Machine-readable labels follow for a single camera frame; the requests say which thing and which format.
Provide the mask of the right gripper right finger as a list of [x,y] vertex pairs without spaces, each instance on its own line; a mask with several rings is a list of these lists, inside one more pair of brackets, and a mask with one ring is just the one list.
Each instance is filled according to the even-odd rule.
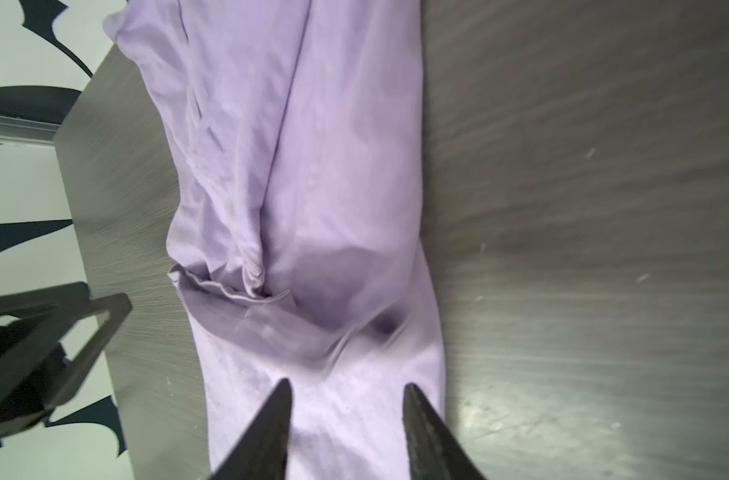
[[404,388],[402,423],[411,480],[485,480],[414,383]]

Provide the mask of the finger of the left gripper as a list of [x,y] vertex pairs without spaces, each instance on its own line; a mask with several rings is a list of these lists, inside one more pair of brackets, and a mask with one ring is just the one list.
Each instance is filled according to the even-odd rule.
[[[124,442],[110,398],[58,421],[52,414],[76,397],[130,312],[126,294],[94,298],[84,282],[0,296],[0,443],[38,424],[80,423],[102,425]],[[106,321],[75,358],[68,358],[64,336],[78,322],[100,314]]]

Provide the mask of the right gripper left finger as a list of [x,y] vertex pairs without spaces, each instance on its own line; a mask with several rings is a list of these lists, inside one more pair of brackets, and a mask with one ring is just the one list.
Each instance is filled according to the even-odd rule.
[[292,384],[284,378],[264,401],[211,480],[284,480],[292,419]]

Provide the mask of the purple t-shirt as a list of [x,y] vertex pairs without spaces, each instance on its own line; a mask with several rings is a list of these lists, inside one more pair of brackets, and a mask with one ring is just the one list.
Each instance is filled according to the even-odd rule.
[[408,478],[404,388],[445,402],[420,3],[132,1],[104,29],[178,172],[166,249],[212,467],[288,379],[289,478]]

